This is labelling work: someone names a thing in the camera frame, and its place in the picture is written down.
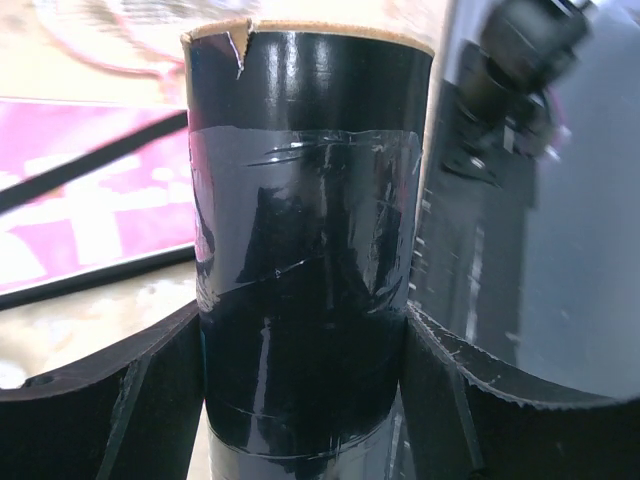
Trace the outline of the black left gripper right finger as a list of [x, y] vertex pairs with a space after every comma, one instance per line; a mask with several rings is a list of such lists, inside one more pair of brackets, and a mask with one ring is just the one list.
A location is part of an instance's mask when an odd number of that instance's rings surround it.
[[408, 310], [400, 386], [419, 479], [636, 479], [639, 401], [527, 374]]

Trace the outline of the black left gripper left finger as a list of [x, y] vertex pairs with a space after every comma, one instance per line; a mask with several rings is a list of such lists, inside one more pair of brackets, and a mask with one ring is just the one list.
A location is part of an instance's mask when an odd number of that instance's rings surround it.
[[1, 393], [4, 479], [184, 479], [203, 403], [198, 309]]

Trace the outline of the black shuttlecock tube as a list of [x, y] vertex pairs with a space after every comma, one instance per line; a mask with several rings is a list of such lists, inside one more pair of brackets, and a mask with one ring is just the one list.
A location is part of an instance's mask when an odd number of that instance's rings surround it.
[[215, 479], [384, 479], [430, 46], [248, 19], [184, 35]]

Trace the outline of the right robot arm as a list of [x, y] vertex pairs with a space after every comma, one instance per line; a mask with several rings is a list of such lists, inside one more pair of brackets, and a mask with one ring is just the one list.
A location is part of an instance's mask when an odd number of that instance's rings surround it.
[[544, 90], [575, 60], [589, 34], [586, 10], [570, 1], [500, 1], [489, 11], [476, 44], [460, 60], [457, 107], [465, 140], [497, 128], [513, 105]]

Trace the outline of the pink badminton racket upper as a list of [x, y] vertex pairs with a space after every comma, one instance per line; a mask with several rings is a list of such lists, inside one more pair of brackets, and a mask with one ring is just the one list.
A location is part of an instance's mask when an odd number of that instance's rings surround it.
[[41, 25], [80, 59], [165, 78], [183, 66], [180, 35], [244, 1], [55, 1], [32, 3]]

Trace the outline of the pink racket bag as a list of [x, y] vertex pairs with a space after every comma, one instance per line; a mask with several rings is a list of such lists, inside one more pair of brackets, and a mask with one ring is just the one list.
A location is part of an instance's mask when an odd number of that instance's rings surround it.
[[[16, 185], [173, 112], [3, 98], [1, 185]], [[193, 237], [187, 133], [181, 130], [2, 215], [1, 306], [188, 261]]]

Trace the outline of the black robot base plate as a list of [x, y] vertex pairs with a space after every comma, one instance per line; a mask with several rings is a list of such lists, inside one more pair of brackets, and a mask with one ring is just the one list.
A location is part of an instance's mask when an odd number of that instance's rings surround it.
[[544, 164], [498, 148], [489, 154], [496, 184], [447, 170], [456, 96], [451, 83], [441, 87], [411, 298], [454, 335], [511, 362], [520, 343], [527, 220]]

